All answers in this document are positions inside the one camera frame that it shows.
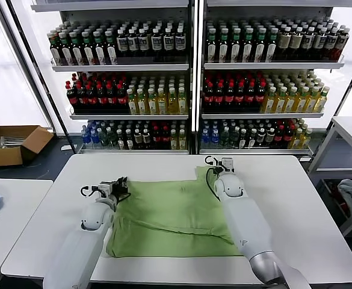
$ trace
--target gray floor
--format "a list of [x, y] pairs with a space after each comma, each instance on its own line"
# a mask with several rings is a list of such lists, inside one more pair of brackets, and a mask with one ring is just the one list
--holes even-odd
[[[0, 167], [0, 178], [19, 178], [19, 179], [51, 179], [55, 178], [60, 173], [61, 169], [66, 164], [67, 160], [72, 155], [71, 151], [61, 151], [62, 145], [67, 145], [66, 140], [55, 139], [52, 140], [46, 148], [37, 156], [37, 158], [30, 164], [14, 167]], [[340, 149], [344, 149], [343, 144], [340, 144]], [[329, 160], [333, 162], [335, 155], [330, 156]], [[352, 250], [352, 238], [347, 238], [347, 243]], [[163, 285], [134, 285], [134, 284], [93, 284], [94, 289], [106, 289], [106, 288], [121, 288], [129, 289], [132, 287], [141, 287], [142, 289], [154, 289], [154, 287], [164, 287]], [[33, 281], [27, 279], [17, 279], [4, 277], [0, 282], [0, 289], [12, 289], [12, 288], [24, 288], [24, 289], [38, 289], [38, 285]], [[217, 287], [206, 287], [206, 289], [217, 289]], [[313, 285], [312, 288], [328, 288], [328, 289], [352, 289], [352, 284], [336, 284], [336, 285]]]

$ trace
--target green cloth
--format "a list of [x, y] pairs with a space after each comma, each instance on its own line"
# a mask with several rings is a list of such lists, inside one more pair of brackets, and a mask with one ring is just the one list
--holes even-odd
[[221, 204], [206, 185], [207, 169], [198, 167], [193, 181], [128, 181], [131, 196], [117, 207], [107, 253], [113, 257], [238, 256]]

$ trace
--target juice bottle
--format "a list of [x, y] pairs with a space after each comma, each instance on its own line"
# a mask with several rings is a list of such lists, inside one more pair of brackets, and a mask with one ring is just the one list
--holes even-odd
[[313, 109], [314, 113], [321, 113], [324, 105], [326, 104], [327, 101], [327, 94], [330, 91], [330, 88], [328, 86], [325, 86], [320, 94], [320, 98], [318, 99], [315, 108]]

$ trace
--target cardboard box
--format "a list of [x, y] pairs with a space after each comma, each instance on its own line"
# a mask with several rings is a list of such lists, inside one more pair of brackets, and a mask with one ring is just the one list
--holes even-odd
[[21, 146], [0, 148], [0, 166], [12, 166], [31, 161], [54, 136], [38, 125], [0, 126], [0, 137], [23, 137]]

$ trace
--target display shelf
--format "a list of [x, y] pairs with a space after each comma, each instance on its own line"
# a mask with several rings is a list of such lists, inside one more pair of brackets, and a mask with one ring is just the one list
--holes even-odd
[[208, 7], [352, 7], [352, 0], [207, 0]]
[[35, 12], [188, 7], [188, 0], [113, 0], [32, 5]]
[[129, 64], [129, 65], [73, 65], [52, 66], [56, 72], [89, 71], [185, 71], [189, 64]]
[[75, 114], [70, 115], [71, 119], [78, 120], [185, 120], [187, 114], [165, 114], [165, 115], [131, 115], [131, 114]]
[[311, 155], [309, 149], [201, 149], [200, 155]]
[[340, 69], [343, 57], [338, 62], [236, 62], [205, 63], [204, 68], [212, 69]]
[[323, 113], [217, 113], [202, 114], [202, 119], [299, 119], [302, 117], [318, 119]]

